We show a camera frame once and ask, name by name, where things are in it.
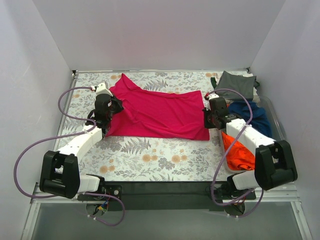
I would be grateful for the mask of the pink t-shirt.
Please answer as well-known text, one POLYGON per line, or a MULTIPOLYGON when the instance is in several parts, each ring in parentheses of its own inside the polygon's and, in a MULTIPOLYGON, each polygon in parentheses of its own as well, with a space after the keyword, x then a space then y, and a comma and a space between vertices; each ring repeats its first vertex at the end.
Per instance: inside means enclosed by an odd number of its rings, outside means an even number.
POLYGON ((181 94, 145 90, 122 74, 110 91, 124 109, 113 116, 108 136, 210 139, 199 90, 181 94))

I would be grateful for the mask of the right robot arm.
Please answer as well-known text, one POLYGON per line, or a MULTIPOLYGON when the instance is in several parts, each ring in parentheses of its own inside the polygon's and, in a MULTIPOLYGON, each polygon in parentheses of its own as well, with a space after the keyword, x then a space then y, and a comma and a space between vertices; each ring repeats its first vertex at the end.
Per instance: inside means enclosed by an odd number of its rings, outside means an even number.
POLYGON ((232 199, 246 197, 255 188, 270 190, 297 180, 298 172, 290 144, 261 134, 250 125, 253 112, 247 99, 248 120, 231 114, 226 100, 217 94, 205 96, 204 126, 207 129, 225 130, 236 142, 243 144, 255 157, 254 170, 235 173, 227 178, 226 192, 232 199))

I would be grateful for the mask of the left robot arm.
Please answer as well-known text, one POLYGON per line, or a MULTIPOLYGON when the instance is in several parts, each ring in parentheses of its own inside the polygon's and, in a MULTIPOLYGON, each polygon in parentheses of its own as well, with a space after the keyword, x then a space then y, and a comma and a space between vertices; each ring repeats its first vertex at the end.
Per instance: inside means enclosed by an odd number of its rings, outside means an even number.
POLYGON ((95 200, 106 196, 104 178, 80 174, 79 161, 102 141, 109 130, 113 116, 123 110, 122 101, 107 90, 98 93, 94 109, 88 114, 84 134, 73 138, 57 151, 47 151, 43 157, 39 188, 44 193, 72 199, 77 194, 89 192, 95 200))

